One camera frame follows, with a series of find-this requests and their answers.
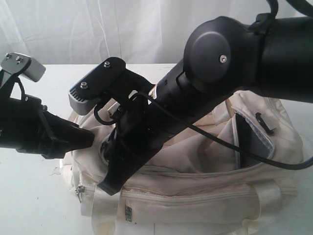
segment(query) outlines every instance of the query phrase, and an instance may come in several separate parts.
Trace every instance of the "bag strap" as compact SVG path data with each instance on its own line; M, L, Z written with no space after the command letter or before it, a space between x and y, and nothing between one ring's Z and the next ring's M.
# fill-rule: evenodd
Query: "bag strap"
M96 187L93 197L91 224L95 235L113 235L120 192L110 196Z
M259 197L260 212L255 220L244 219L242 227L227 235L250 235L271 223L282 209L282 193L274 180L251 184Z

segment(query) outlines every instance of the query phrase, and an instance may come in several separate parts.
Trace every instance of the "white bag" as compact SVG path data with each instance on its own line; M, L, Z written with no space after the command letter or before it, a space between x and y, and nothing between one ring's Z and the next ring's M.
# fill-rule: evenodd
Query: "white bag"
M269 159L288 164L302 162L302 140L278 99L236 92L195 125L237 145L234 111L246 119L255 141L261 143L256 154L266 152ZM257 112L275 125L272 136L256 120ZM100 116L107 115L105 107ZM107 172L101 142L113 126L101 125L92 112L83 117L73 113L70 120L95 134L91 148L66 154L61 171L69 190L81 200L82 215L92 217L97 235L113 234L115 220L207 223L210 235L248 235L272 222L297 193L293 171L264 163L238 169L237 152L186 129L168 141L120 193L108 196L97 184Z

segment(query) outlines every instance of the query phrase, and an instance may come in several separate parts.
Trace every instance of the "white table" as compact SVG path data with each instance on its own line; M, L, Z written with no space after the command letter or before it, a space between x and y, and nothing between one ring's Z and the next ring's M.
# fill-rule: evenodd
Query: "white table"
M71 112L67 92L95 65L48 65L38 83L23 79L27 94L37 96L53 114L67 118ZM156 83L173 65L128 65L128 69ZM13 95L20 91L14 89ZM283 101L306 148L313 142L313 105ZM91 235L91 220L80 215L77 198L67 192L57 168L58 160L0 149L0 235ZM313 233L313 168L296 174L299 196L277 222L258 235L308 235ZM117 235L207 235L199 224L118 224Z

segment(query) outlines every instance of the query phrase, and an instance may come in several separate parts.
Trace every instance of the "black cylindrical joint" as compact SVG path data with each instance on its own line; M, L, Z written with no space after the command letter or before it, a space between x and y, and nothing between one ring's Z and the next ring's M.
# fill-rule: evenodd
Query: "black cylindrical joint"
M278 19L264 43L255 92L313 103L313 19Z

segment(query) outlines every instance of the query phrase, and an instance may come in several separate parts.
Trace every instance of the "white curtain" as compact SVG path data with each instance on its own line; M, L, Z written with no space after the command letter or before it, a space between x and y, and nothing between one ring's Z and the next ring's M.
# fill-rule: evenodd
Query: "white curtain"
M279 0L278 18L297 16ZM229 16L251 24L266 0L0 0L0 56L43 64L176 63L201 23Z

